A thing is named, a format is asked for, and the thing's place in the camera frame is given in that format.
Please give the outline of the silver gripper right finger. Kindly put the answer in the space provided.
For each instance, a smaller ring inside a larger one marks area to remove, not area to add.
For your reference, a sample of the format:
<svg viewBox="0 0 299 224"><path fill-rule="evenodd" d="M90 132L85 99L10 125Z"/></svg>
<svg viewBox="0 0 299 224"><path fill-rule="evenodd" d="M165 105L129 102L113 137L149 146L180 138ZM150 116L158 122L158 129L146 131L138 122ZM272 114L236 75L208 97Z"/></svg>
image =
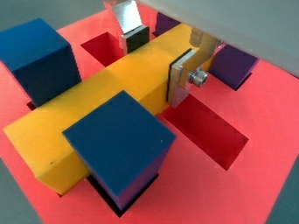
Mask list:
<svg viewBox="0 0 299 224"><path fill-rule="evenodd" d="M198 29L190 30L190 48L176 58L168 68L165 100L176 108L189 94L190 85L201 87L208 79L202 64L213 56L220 41Z"/></svg>

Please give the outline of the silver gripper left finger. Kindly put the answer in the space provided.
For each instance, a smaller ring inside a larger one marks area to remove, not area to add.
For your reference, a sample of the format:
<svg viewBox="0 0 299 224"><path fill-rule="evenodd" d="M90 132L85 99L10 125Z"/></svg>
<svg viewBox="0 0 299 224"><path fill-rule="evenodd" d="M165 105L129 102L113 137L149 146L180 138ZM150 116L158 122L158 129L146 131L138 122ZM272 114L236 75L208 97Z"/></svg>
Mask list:
<svg viewBox="0 0 299 224"><path fill-rule="evenodd" d="M120 28L120 47L129 54L149 42L149 27L142 24L134 0L104 0Z"/></svg>

